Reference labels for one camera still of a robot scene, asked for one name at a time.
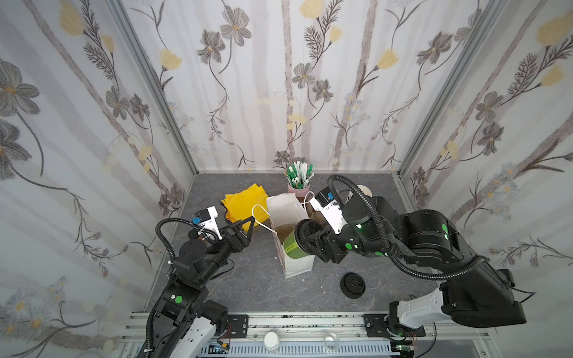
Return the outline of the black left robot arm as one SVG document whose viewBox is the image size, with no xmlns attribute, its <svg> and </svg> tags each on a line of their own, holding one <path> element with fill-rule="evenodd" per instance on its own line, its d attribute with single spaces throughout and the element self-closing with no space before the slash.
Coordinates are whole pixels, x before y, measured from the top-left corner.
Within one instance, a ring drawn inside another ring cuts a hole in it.
<svg viewBox="0 0 573 358">
<path fill-rule="evenodd" d="M 168 223 L 191 227 L 190 239 L 174 251 L 162 227 Z M 246 336 L 246 316 L 235 322 L 228 308 L 208 299 L 207 284 L 225 274 L 230 256 L 246 249 L 252 241 L 255 218 L 226 225 L 219 233 L 184 219 L 162 219 L 155 233 L 170 256 L 168 281 L 146 321 L 145 341 L 139 357 L 198 357 L 210 340 L 227 353 L 231 340 Z"/>
</svg>

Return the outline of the white paper takeout bag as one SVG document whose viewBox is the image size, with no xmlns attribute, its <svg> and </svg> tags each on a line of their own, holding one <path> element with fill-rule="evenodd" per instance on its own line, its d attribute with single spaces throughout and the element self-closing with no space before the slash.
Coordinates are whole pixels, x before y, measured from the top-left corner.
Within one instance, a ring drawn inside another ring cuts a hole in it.
<svg viewBox="0 0 573 358">
<path fill-rule="evenodd" d="M 268 197 L 267 213 L 269 218 L 265 222 L 259 222 L 258 225 L 271 232 L 284 277 L 289 279 L 311 271 L 314 256 L 293 260 L 285 255 L 282 246 L 286 237 L 295 231 L 296 225 L 308 219 L 307 212 L 295 194 L 284 193 Z"/>
</svg>

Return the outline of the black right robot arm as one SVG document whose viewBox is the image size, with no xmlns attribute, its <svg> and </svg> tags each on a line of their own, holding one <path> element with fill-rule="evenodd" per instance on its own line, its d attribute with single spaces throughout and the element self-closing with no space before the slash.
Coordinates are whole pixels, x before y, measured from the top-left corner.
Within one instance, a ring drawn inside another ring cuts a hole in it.
<svg viewBox="0 0 573 358">
<path fill-rule="evenodd" d="M 350 252 L 387 257 L 404 274 L 439 284 L 427 295 L 392 302 L 380 324 L 366 319 L 377 335 L 422 335 L 425 325 L 448 319 L 469 328 L 527 322 L 510 270 L 493 268 L 442 213 L 400 214 L 342 175 L 330 176 L 317 197 L 326 222 L 304 219 L 296 225 L 294 239 L 303 252 L 325 263 L 340 263 Z"/>
</svg>

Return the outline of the green paper coffee cup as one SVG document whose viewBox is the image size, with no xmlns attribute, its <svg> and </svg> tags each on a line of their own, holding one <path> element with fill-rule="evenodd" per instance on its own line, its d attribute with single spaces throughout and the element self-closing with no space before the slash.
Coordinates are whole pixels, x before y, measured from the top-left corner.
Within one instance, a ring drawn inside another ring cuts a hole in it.
<svg viewBox="0 0 573 358">
<path fill-rule="evenodd" d="M 295 231 L 292 231 L 284 240 L 283 250 L 286 256 L 290 259 L 297 260 L 303 257 L 308 257 L 309 254 L 305 252 L 299 245 L 296 239 Z"/>
</svg>

